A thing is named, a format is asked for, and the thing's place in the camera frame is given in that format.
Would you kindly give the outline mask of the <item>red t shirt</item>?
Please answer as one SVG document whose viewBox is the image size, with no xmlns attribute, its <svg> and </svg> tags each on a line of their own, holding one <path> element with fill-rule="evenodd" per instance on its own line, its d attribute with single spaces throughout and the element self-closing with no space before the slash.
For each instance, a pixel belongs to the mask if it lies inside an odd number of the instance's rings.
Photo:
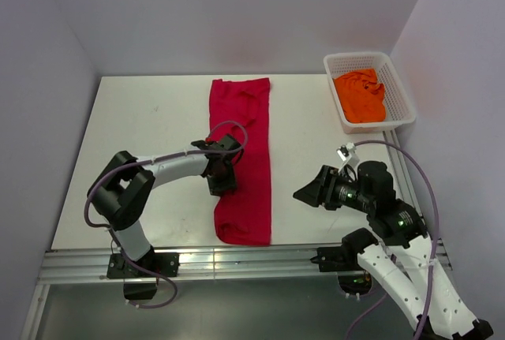
<svg viewBox="0 0 505 340">
<path fill-rule="evenodd" d="M 211 84 L 209 128 L 235 121 L 248 133 L 244 154 L 234 166 L 238 187 L 214 209 L 216 236 L 227 244 L 271 243 L 270 91 L 268 78 Z"/>
</svg>

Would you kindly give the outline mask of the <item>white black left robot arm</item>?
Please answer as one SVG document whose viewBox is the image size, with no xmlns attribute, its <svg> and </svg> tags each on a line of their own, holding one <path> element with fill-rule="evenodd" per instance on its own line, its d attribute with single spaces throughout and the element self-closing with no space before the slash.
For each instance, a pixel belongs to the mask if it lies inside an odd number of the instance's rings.
<svg viewBox="0 0 505 340">
<path fill-rule="evenodd" d="M 127 151 L 114 155 L 88 190 L 84 217 L 90 227 L 89 208 L 107 221 L 103 226 L 124 252 L 125 267 L 135 276 L 157 270 L 155 250 L 140 223 L 153 189 L 186 177 L 207 180 L 212 196 L 237 189 L 234 160 L 240 159 L 244 145 L 226 134 L 221 140 L 196 140 L 182 151 L 169 155 L 139 158 Z"/>
</svg>

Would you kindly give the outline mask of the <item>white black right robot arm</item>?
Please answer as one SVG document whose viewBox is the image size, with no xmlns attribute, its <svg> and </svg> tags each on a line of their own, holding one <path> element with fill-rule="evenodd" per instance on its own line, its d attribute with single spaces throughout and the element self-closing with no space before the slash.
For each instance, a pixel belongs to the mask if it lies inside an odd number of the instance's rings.
<svg viewBox="0 0 505 340">
<path fill-rule="evenodd" d="M 400 307 L 421 339 L 488 339 L 494 331 L 465 305 L 440 261 L 427 227 L 414 207 L 400 200 L 382 162 L 361 163 L 356 171 L 322 166 L 316 178 L 293 194 L 311 207 L 352 208 L 368 227 L 322 247 L 311 261 L 320 271 L 368 272 Z"/>
</svg>

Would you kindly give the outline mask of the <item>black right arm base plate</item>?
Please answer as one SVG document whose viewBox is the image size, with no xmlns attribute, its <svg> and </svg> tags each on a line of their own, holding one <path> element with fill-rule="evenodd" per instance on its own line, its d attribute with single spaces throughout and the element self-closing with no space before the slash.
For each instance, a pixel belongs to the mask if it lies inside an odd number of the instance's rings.
<svg viewBox="0 0 505 340">
<path fill-rule="evenodd" d="M 363 246 L 345 244 L 335 247 L 319 247 L 310 262 L 317 265 L 319 272 L 363 271 L 357 263 L 357 255 L 363 254 Z"/>
</svg>

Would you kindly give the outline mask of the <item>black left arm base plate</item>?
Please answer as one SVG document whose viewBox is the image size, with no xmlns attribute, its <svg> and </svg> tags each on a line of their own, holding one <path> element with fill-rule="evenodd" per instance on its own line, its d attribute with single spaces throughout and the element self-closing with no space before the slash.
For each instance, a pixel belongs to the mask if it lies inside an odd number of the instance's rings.
<svg viewBox="0 0 505 340">
<path fill-rule="evenodd" d="M 142 260 L 134 261 L 142 271 L 129 263 L 121 253 L 110 256 L 107 268 L 108 279 L 132 279 L 153 277 L 153 273 L 169 278 L 178 275 L 179 254 L 177 252 L 155 252 Z"/>
</svg>

